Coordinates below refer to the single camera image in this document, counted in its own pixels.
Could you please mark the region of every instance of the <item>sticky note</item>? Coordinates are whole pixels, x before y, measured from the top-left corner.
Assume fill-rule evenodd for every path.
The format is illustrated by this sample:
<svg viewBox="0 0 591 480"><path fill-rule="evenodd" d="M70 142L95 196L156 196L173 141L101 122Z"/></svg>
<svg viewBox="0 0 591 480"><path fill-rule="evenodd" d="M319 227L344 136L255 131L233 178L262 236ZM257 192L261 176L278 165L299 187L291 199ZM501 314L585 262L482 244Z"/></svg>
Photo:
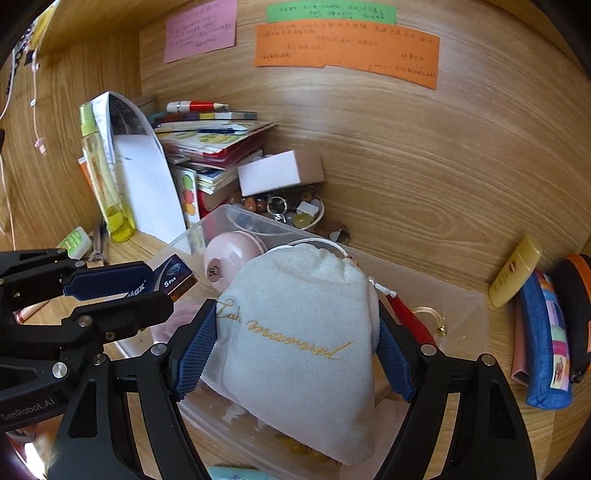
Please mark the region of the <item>sticky note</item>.
<svg viewBox="0 0 591 480"><path fill-rule="evenodd" d="M373 2L349 0L286 2L267 7L268 22L330 18L333 20L362 20L395 25L396 7Z"/></svg>
<svg viewBox="0 0 591 480"><path fill-rule="evenodd" d="M166 22L164 63L236 44L238 0L214 0Z"/></svg>
<svg viewBox="0 0 591 480"><path fill-rule="evenodd" d="M256 66L332 65L380 73L434 89L439 37L399 25L298 20L256 26Z"/></svg>

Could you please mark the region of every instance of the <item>wooden surface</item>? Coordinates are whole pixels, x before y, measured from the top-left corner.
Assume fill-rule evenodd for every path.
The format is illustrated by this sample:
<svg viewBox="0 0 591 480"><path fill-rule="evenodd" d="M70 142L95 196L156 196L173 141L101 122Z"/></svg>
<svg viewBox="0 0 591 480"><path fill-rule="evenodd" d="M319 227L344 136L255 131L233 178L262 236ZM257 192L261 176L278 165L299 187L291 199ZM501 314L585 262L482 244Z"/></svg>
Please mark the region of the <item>wooden surface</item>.
<svg viewBox="0 0 591 480"><path fill-rule="evenodd" d="M257 68L268 3L240 1L236 47L171 64L165 19L143 29L143 92L160 108L213 98L256 110L278 124L268 151L318 151L327 214L381 257L482 288L526 232L543 268L580 249L591 83L554 45L483 2L401 0L400 24L441 36L436 90L338 67Z"/></svg>
<svg viewBox="0 0 591 480"><path fill-rule="evenodd" d="M113 262L124 262L133 260L147 260L153 256L163 244L142 233L136 233L134 237L120 245L109 247L109 258ZM78 305L74 299L61 297L49 302L37 312L29 323L57 323L59 319L68 316L71 310ZM488 309L490 322L489 352L495 355L504 373L508 376L511 370L513 351L513 323L514 310L510 304L504 309L497 310L492 306ZM111 345L107 347L107 353L111 358L120 358L118 351ZM591 392L591 382L583 382L574 386L574 405L561 412L543 411L525 405L526 389L516 382L510 381L512 390L519 402L521 413L527 427L532 449L535 456L535 463L538 474L542 478L544 471L548 472L552 466L562 457L566 449L579 431L581 425L591 409L585 402ZM131 415L134 425L134 432L138 442L138 449L142 457L142 465L145 473L159 478L157 466L154 462L151 449L147 440L145 427L141 418L139 403L136 397L131 398ZM427 471L426 478L437 475L444 464L449 442L452 435L454 420L457 413L457 396L450 396L447 403L446 415L442 425L439 440ZM553 431L554 426L560 425L559 431ZM236 457L232 452L220 445L211 442L196 429L188 426L191 438L195 442L197 451L204 462L208 465L243 465L245 463Z"/></svg>
<svg viewBox="0 0 591 480"><path fill-rule="evenodd" d="M41 51L110 35L134 34L186 0L61 0Z"/></svg>
<svg viewBox="0 0 591 480"><path fill-rule="evenodd" d="M31 67L18 68L11 104L0 122L7 132L2 156L17 248L56 247L73 228L82 225L92 231L99 221L98 206L78 165L79 106L105 90L139 95L138 54L138 37L131 34L77 44L39 58L37 126L46 139L47 155L34 147ZM0 73L2 92L9 72L10 62ZM0 222L9 232L4 195ZM0 249L12 249L1 234Z"/></svg>
<svg viewBox="0 0 591 480"><path fill-rule="evenodd" d="M581 70L583 70L577 57L570 49L566 40L560 35L554 24L544 13L530 0L486 0L495 4L509 13L512 13L520 20L527 23L531 28L545 36L556 45L568 58L570 58Z"/></svg>

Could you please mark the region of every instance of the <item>white pink box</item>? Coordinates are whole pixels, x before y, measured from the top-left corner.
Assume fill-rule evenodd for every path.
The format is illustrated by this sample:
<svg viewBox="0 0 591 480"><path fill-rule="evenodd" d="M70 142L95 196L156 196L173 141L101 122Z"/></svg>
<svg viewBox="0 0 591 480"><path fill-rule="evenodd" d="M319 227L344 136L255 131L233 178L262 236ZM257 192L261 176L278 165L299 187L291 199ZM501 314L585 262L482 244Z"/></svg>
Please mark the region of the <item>white pink box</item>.
<svg viewBox="0 0 591 480"><path fill-rule="evenodd" d="M239 166L238 178L242 195L247 197L324 181L324 171L317 153L289 150Z"/></svg>

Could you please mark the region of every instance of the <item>red pencil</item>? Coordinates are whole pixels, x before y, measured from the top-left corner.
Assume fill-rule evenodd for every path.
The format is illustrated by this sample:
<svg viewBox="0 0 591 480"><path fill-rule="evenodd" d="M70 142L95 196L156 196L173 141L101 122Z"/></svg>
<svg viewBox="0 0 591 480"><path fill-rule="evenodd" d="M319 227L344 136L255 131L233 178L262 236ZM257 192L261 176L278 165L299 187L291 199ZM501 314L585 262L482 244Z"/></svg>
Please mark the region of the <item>red pencil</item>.
<svg viewBox="0 0 591 480"><path fill-rule="evenodd" d="M192 113L192 112L210 112L213 110L228 110L229 105L225 103L213 103L213 102L198 102L198 101L182 101L182 102L170 102L166 106L168 113Z"/></svg>

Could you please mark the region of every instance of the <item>blue gripper pad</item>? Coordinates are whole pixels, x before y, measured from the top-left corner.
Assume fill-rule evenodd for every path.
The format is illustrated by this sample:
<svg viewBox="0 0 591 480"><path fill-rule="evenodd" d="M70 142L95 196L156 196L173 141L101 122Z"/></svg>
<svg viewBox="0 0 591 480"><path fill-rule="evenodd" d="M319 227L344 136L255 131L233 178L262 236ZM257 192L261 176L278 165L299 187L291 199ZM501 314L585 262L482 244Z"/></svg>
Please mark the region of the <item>blue gripper pad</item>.
<svg viewBox="0 0 591 480"><path fill-rule="evenodd" d="M216 300L206 300L193 321L180 326L168 341L168 374L176 401L195 390L216 343L216 304Z"/></svg>
<svg viewBox="0 0 591 480"><path fill-rule="evenodd" d="M85 268L73 273L63 290L76 300L92 300L127 293L151 276L152 269L144 262Z"/></svg>
<svg viewBox="0 0 591 480"><path fill-rule="evenodd" d="M415 392L410 376L410 364L381 317L376 353L392 390L401 394L405 401L410 401Z"/></svg>

